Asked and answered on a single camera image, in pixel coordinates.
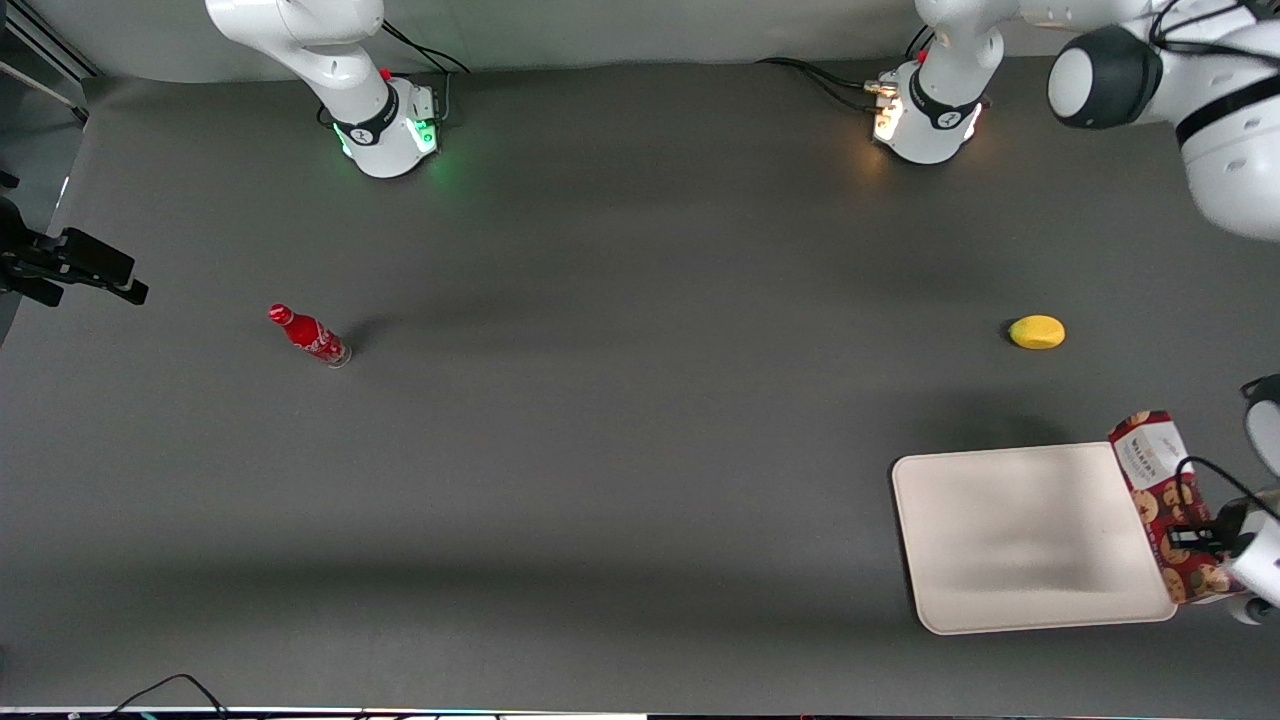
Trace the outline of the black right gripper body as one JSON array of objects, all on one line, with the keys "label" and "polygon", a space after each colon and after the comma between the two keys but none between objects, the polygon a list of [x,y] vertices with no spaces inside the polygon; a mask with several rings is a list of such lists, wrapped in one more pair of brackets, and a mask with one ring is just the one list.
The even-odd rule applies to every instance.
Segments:
[{"label": "black right gripper body", "polygon": [[29,228],[19,208],[8,197],[1,197],[3,283],[17,283],[19,279],[58,281],[61,261],[52,256],[60,246],[60,234]]}]

